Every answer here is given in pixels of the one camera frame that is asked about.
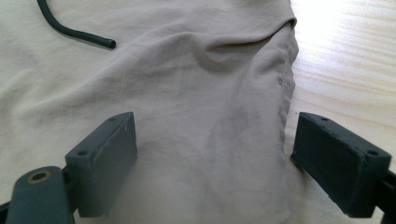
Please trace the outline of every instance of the screw hole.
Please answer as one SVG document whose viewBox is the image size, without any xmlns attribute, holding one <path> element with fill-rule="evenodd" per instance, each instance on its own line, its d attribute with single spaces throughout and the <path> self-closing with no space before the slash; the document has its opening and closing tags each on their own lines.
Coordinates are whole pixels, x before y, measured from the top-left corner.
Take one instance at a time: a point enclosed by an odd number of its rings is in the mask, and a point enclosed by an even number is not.
<svg viewBox="0 0 396 224">
<path fill-rule="evenodd" d="M 376 151 L 368 150 L 367 153 L 372 156 L 378 156 L 378 152 L 376 152 Z"/>
<path fill-rule="evenodd" d="M 50 172 L 49 171 L 41 171 L 41 172 L 30 175 L 27 178 L 27 182 L 29 184 L 36 184 L 36 183 L 43 182 L 44 180 L 46 180 L 48 178 L 50 178 Z"/>
<path fill-rule="evenodd" d="M 33 175 L 32 179 L 37 181 L 37 180 L 40 180 L 40 179 L 42 179 L 42 178 L 44 178 L 46 176 L 47 176 L 46 173 L 38 173 L 36 175 Z"/>
<path fill-rule="evenodd" d="M 80 151 L 80 152 L 78 153 L 79 156 L 85 156 L 85 155 L 87 155 L 87 154 L 88 154 L 87 151 Z"/>
</svg>

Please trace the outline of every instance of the wrinkled cloth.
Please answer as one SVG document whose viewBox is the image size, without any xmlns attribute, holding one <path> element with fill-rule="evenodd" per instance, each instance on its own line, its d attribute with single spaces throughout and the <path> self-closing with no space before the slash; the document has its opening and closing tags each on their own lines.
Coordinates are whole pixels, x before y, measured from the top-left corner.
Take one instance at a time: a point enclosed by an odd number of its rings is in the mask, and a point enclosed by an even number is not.
<svg viewBox="0 0 396 224">
<path fill-rule="evenodd" d="M 138 161 L 110 223 L 284 223 L 294 89 L 288 0 L 0 2 L 0 203 L 32 169 L 133 111 Z M 90 223 L 106 222 L 90 219 Z"/>
</svg>

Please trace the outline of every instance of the wood grain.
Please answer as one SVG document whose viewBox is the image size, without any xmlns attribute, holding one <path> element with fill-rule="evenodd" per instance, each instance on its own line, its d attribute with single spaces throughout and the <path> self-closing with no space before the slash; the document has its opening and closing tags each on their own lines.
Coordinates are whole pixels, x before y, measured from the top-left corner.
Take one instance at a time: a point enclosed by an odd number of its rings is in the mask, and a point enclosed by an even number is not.
<svg viewBox="0 0 396 224">
<path fill-rule="evenodd" d="M 396 172 L 396 1 L 291 0 L 300 54 L 286 128 L 294 142 L 298 113 L 319 114 L 393 155 Z M 288 160 L 290 223 L 379 223 L 352 219 L 307 173 Z"/>
</svg>

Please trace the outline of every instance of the light wood surface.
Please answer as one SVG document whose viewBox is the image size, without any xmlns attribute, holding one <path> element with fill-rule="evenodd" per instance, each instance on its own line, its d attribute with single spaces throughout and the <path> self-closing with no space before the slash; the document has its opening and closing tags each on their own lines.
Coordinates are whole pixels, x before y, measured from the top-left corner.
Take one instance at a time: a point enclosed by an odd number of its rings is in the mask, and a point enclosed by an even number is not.
<svg viewBox="0 0 396 224">
<path fill-rule="evenodd" d="M 319 114 L 386 150 L 396 172 L 396 1 L 291 0 L 300 54 L 286 128 L 294 142 L 298 113 Z M 288 160 L 290 223 L 380 223 L 345 216 L 307 173 Z"/>
</svg>

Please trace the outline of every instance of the black wire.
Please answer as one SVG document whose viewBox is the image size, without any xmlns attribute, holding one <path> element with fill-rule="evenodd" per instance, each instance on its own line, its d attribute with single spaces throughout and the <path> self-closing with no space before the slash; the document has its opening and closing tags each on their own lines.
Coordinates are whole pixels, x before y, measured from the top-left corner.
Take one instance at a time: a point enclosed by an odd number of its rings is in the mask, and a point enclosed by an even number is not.
<svg viewBox="0 0 396 224">
<path fill-rule="evenodd" d="M 63 25 L 61 25 L 56 19 L 53 17 L 52 13 L 50 12 L 50 8 L 47 5 L 46 0 L 37 0 L 38 5 L 40 6 L 41 12 L 43 13 L 44 18 L 49 23 L 52 28 L 61 32 L 64 35 L 69 35 L 74 38 L 82 39 L 89 41 L 91 43 L 101 45 L 106 48 L 114 49 L 116 47 L 116 41 L 112 39 L 103 38 L 98 35 L 92 35 L 85 32 L 77 31 L 69 29 Z"/>
</svg>

